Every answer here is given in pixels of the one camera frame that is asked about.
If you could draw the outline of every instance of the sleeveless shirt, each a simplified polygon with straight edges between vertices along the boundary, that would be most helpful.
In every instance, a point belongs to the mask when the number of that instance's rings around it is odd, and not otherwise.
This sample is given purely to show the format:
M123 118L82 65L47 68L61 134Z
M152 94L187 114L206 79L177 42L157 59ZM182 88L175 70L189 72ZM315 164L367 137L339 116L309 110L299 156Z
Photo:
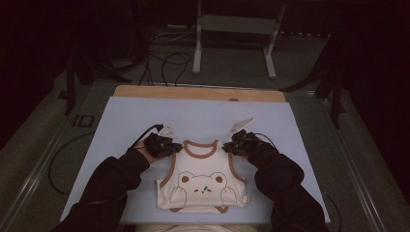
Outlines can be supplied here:
M157 180L158 205L178 213L223 214L229 206L246 206L245 179L233 167L232 154L220 141L199 144L186 140L172 155L168 175Z

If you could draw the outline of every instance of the gray floor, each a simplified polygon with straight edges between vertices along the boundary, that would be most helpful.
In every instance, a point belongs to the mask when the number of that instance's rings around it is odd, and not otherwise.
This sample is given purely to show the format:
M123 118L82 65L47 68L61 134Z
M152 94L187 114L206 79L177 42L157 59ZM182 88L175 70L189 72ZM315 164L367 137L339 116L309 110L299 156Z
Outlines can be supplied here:
M324 40L310 37L279 36L273 53L278 78L271 80L267 77L261 47L254 43L230 45L228 48L205 43L201 74L190 72L190 62L177 85L258 89L286 87L308 76L324 44ZM151 50L193 55L193 46L193 39L189 37L176 43L153 43ZM155 54L166 57L166 54ZM175 56L169 61L182 60ZM150 58L151 75L159 85L163 85L161 65L161 60ZM183 69L183 65L166 65L167 82L173 85ZM133 79L133 84L136 84L143 71L139 67L125 73L124 77ZM64 78L62 73L56 79L53 92L1 151L0 216L8 216L7 220L15 219L15 223L10 224L13 231L48 231L58 223L67 196L51 188L46 178L46 165L45 172L35 173L38 174L38 185L33 185L36 189L33 194L21 197L18 195L20 188L27 176L33 174L31 171L41 158L54 154L57 148L71 139L96 129L107 99L119 84L101 77L92 87L77 86L77 108L71 116L64 116L65 102L57 100L59 92L65 88ZM350 101L349 93L342 93L341 103L345 112L339 115L341 129L336 130L327 116L327 102L311 96L316 84L286 94L286 99L295 113L319 186L326 193L324 199L332 220L330 230L337 231L341 226L341 231L409 231L409 206ZM92 128L72 127L74 114L93 115L96 122ZM55 160L52 179L63 191L69 191L73 185L91 139L92 135L76 140ZM13 203L15 199L26 201ZM11 206L14 206L14 211L10 217L7 212Z

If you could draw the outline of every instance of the bear face print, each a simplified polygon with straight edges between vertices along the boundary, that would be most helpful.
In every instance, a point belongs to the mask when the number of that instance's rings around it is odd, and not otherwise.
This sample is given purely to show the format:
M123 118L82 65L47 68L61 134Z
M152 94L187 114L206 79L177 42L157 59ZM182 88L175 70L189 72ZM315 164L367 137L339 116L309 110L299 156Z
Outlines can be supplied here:
M171 195L171 202L181 202L181 207L213 204L223 206L226 201L236 202L233 188L227 186L226 176L214 172L209 176L182 172L178 178L178 187Z

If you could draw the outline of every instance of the person's arm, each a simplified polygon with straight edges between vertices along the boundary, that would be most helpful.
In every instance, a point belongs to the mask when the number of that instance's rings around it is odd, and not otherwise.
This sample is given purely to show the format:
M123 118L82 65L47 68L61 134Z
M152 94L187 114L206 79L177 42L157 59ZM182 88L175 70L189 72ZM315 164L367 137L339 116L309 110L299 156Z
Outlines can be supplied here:
M329 231L320 204L301 186L304 171L268 143L260 144L248 161L258 170L257 188L275 203L271 223L276 232Z
M155 159L145 149L134 148L129 148L119 159L104 160L91 176L79 202L52 231L115 231L127 203L127 191L139 186L139 175L152 161Z

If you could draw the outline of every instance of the person's left hand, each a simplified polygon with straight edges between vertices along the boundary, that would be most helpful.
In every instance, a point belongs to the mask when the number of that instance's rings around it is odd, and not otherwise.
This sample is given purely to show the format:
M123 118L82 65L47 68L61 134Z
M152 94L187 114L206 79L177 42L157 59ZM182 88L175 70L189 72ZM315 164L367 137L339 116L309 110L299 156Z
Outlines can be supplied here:
M136 145L133 148L138 150L138 152L140 152L142 154L142 156L144 156L145 159L148 160L149 163L153 163L155 161L163 159L163 158L154 158L153 156L151 156L151 154L145 148L144 140L139 141L138 143L136 143Z

